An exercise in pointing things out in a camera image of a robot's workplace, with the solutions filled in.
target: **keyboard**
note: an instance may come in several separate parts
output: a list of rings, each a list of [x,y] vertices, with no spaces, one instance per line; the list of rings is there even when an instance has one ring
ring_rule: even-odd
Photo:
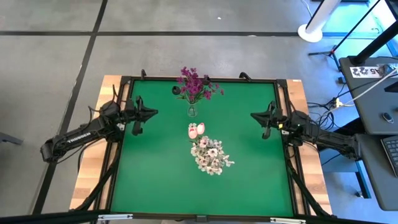
[[[392,166],[396,177],[398,177],[398,136],[392,136],[381,140],[384,150]]]

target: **white pole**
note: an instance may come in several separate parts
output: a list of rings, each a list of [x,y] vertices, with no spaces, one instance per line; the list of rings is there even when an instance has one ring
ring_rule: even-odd
[[[308,42],[318,42],[322,40],[322,28],[338,7],[341,0],[323,0],[315,11],[308,24],[303,24],[298,28],[298,35]]]

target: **green mat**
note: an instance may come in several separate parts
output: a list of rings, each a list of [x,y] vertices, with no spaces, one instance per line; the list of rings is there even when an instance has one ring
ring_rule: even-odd
[[[293,215],[280,132],[263,140],[250,117],[275,100],[273,84],[220,83],[225,95],[198,103],[198,116],[171,93],[171,81],[135,81],[132,97],[159,113],[131,134],[126,126],[112,212],[205,215]],[[190,154],[188,124],[204,122],[205,135],[222,140],[235,161],[221,175],[198,169]]]

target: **flower bouquet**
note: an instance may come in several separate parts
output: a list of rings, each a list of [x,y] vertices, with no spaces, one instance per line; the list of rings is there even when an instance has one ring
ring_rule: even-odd
[[[182,77],[178,77],[178,84],[181,86],[173,86],[172,93],[178,95],[177,99],[187,100],[190,107],[188,109],[189,116],[196,116],[197,110],[195,104],[203,98],[211,99],[211,96],[218,91],[224,95],[224,90],[220,89],[219,84],[213,84],[208,75],[199,78],[196,68],[188,70],[186,67],[181,69]]]
[[[212,140],[208,136],[201,136],[205,132],[205,124],[189,124],[188,135],[192,139],[191,154],[195,157],[198,168],[210,175],[221,175],[224,166],[231,166],[234,161],[229,161],[221,145],[221,141]]]

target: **white pedestal base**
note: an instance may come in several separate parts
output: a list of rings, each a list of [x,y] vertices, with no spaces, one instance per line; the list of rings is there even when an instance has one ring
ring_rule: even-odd
[[[319,42],[320,40],[322,40],[322,37],[323,37],[322,30],[317,30],[317,31],[309,34],[305,31],[306,26],[307,26],[306,24],[303,24],[298,28],[298,35],[303,40],[311,42],[311,43]]]

